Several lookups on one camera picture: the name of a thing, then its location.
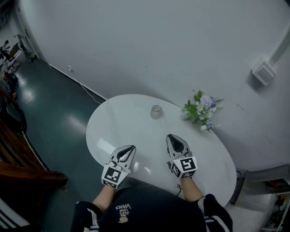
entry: white stripe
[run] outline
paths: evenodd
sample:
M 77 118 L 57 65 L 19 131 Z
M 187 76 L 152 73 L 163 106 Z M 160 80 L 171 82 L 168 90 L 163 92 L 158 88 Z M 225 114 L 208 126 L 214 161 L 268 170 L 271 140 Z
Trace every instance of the white stripe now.
M 0 221 L 0 228 L 9 229 L 2 221 Z
M 210 232 L 210 230 L 209 230 L 209 228 L 208 228 L 207 224 L 205 224 L 205 226 L 207 227 L 207 232 Z
M 5 213 L 5 215 L 8 218 L 10 218 L 20 227 L 29 225 L 28 221 L 26 221 L 23 217 L 19 216 L 19 214 L 17 214 L 13 209 L 11 209 L 1 198 L 0 198 L 0 209 L 2 210 L 3 213 Z
M 90 210 L 89 208 L 87 208 L 87 210 L 88 210 L 89 212 L 91 212 L 91 214 L 92 214 L 92 225 L 98 227 L 98 223 L 97 223 L 97 215 L 96 215 L 96 213 L 95 213 L 94 211 Z
M 36 153 L 33 151 L 32 147 L 30 146 L 30 144 L 29 144 L 29 142 L 28 142 L 28 140 L 27 140 L 27 138 L 26 138 L 26 136 L 25 136 L 25 133 L 22 132 L 22 134 L 23 134 L 23 136 L 24 136 L 24 138 L 25 138 L 25 141 L 26 141 L 26 143 L 28 144 L 30 150 L 31 150 L 32 153 L 34 154 L 35 158 L 38 160 L 38 162 L 39 162 L 39 163 L 43 166 L 43 168 L 46 170 L 45 166 L 41 163 L 41 161 L 39 160 L 38 156 L 36 155 Z
M 11 222 L 9 221 L 3 214 L 0 213 L 0 218 L 2 218 L 2 220 L 4 222 L 6 222 L 6 224 L 8 224 L 10 227 L 12 228 L 16 228 L 16 226 Z
M 211 217 L 209 217 L 208 219 L 206 219 L 204 221 L 205 221 L 205 223 L 214 222 L 214 220 Z
M 204 207 L 203 207 L 203 201 L 204 201 L 205 197 L 201 198 L 198 200 L 198 207 L 201 210 L 201 212 L 203 213 L 204 216 Z
M 216 221 L 221 225 L 221 227 L 224 229 L 225 232 L 230 232 L 228 227 L 220 217 L 213 215 L 212 218 L 216 219 Z

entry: black t-shirt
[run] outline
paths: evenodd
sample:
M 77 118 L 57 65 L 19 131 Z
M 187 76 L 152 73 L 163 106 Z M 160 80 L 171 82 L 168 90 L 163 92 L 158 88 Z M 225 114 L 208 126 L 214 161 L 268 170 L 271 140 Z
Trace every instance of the black t-shirt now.
M 232 231 L 232 219 L 211 194 L 190 203 L 160 188 L 141 185 L 118 191 L 102 214 L 89 202 L 75 206 L 71 232 Z

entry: person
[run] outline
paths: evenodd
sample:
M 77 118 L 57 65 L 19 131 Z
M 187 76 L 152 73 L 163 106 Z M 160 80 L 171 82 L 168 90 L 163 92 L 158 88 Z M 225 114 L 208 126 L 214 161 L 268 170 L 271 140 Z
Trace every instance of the person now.
M 156 186 L 127 178 L 118 191 L 105 185 L 90 203 L 76 203 L 70 232 L 232 232 L 232 219 L 192 177 L 180 180 L 184 200 Z
M 10 46 L 8 44 L 9 44 L 9 41 L 6 40 L 4 45 L 0 48 L 1 57 L 4 58 L 3 56 L 5 56 L 7 61 L 9 61 L 11 59 L 11 56 L 7 52 L 7 49 L 10 48 Z

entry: wall outlet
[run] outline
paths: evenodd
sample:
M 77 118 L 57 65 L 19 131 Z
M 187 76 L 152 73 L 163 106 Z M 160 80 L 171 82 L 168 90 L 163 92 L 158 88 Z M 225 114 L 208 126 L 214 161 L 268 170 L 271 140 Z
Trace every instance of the wall outlet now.
M 69 70 L 70 72 L 73 72 L 72 66 L 68 65 L 68 70 Z
M 264 85 L 268 85 L 277 76 L 273 67 L 264 58 L 260 58 L 252 69 L 253 75 Z

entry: forearm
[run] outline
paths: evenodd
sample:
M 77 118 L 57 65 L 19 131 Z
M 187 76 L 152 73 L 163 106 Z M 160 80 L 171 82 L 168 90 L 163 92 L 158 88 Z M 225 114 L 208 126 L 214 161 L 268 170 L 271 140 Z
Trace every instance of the forearm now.
M 194 202 L 204 197 L 192 178 L 181 179 L 180 182 L 186 201 Z
M 105 212 L 106 209 L 110 206 L 112 203 L 113 197 L 115 195 L 115 189 L 104 186 L 100 194 L 97 196 L 97 198 L 92 202 L 94 205 L 98 206 L 98 208 Z

